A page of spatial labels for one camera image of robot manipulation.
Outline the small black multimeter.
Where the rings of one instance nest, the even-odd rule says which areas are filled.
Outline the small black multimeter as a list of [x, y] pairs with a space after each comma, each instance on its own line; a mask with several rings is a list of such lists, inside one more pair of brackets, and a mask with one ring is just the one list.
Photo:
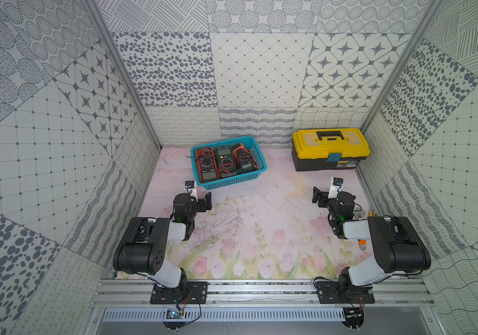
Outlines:
[[257, 162], [249, 151], [238, 149], [234, 155], [241, 173], [251, 173], [258, 170]]

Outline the dark green multimeter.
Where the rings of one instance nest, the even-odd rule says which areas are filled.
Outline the dark green multimeter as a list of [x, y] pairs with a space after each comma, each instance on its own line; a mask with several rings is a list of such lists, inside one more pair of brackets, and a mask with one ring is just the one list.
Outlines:
[[230, 146], [216, 147], [215, 155], [218, 166], [225, 166], [235, 163], [235, 159]]

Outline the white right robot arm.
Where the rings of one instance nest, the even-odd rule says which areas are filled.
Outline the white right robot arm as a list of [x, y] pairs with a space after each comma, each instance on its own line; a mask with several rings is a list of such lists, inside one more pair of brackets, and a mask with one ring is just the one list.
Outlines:
[[393, 275], [413, 276], [430, 268], [432, 259], [416, 229], [405, 216], [353, 217], [356, 197], [332, 187], [313, 188], [312, 202], [328, 210], [328, 223], [340, 240], [366, 241], [373, 255], [346, 267], [338, 278], [341, 288], [366, 288]]

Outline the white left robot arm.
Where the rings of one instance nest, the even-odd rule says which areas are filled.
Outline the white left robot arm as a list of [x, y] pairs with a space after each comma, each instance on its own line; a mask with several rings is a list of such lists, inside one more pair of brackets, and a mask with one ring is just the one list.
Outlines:
[[170, 241], [189, 240], [196, 215], [211, 209], [212, 193], [202, 199], [181, 193], [173, 200], [171, 216], [132, 218], [113, 254], [113, 269], [144, 276], [158, 288], [185, 293], [187, 275], [166, 259], [166, 247]]

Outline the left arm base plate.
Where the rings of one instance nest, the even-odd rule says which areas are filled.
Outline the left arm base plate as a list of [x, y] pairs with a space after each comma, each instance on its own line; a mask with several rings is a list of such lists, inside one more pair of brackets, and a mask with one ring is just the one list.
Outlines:
[[206, 281], [188, 281], [178, 288], [161, 288], [154, 285], [150, 303], [157, 304], [205, 304], [208, 294]]

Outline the orange multimeter with leads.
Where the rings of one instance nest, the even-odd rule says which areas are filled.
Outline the orange multimeter with leads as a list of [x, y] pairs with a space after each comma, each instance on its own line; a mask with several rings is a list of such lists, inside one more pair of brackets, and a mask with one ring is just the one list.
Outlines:
[[232, 146], [232, 152], [234, 155], [243, 155], [243, 154], [246, 154], [248, 150], [245, 148], [244, 144], [237, 143], [234, 146]]

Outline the red multimeter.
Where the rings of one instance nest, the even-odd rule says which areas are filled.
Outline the red multimeter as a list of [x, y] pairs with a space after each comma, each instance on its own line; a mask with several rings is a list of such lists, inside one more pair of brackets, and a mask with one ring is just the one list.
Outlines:
[[202, 183], [218, 180], [215, 152], [212, 147], [202, 147], [197, 149], [196, 162], [199, 178]]

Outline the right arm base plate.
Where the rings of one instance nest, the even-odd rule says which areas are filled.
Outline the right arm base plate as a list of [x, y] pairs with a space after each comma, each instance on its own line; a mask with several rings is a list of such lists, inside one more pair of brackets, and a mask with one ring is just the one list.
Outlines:
[[333, 281], [315, 281], [313, 283], [320, 304], [374, 304], [371, 287], [344, 287]]

